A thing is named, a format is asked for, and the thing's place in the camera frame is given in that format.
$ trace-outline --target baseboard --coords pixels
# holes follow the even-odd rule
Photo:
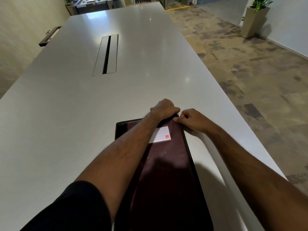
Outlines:
[[[296,55],[299,55],[300,57],[305,58],[305,59],[308,60],[308,56],[305,55],[305,54],[302,54],[302,53],[300,53],[300,52],[298,52],[298,51],[295,51],[295,50],[293,50],[293,49],[291,49],[291,48],[289,48],[289,47],[283,45],[283,44],[280,44],[279,42],[277,42],[277,41],[275,41],[275,40],[272,40],[271,38],[262,36],[262,35],[259,34],[259,33],[257,33],[256,35],[257,35],[259,38],[261,38],[261,39],[264,39],[264,40],[267,40],[267,41],[269,41],[269,42],[272,42],[272,43],[274,43],[275,45],[278,45],[278,46],[280,46],[280,47],[282,47],[282,48],[284,48],[284,49],[286,49],[286,50],[288,50],[288,51],[290,51],[290,52],[292,52],[292,53],[295,53]]]

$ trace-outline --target white table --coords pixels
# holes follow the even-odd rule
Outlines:
[[[102,36],[116,73],[92,76]],[[72,16],[0,100],[0,230],[19,230],[114,140],[115,124],[168,98],[223,127],[283,175],[160,3]],[[186,133],[215,230],[260,224],[216,149]]]

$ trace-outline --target forearm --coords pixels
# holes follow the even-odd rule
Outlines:
[[[105,148],[76,180],[87,180],[101,192],[113,221],[159,119],[148,113],[134,128]]]
[[[204,130],[218,148],[244,198],[266,230],[306,230],[308,199],[241,147],[222,128]]]

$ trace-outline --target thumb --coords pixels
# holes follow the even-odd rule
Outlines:
[[[178,118],[178,117],[174,117],[173,120],[174,120],[176,123],[183,124],[183,125],[185,125],[186,122],[187,122],[187,118]]]

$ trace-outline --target person's right arm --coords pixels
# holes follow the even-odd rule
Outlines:
[[[265,230],[308,230],[308,197],[241,147],[195,109],[173,119],[205,133],[217,147],[234,181]]]

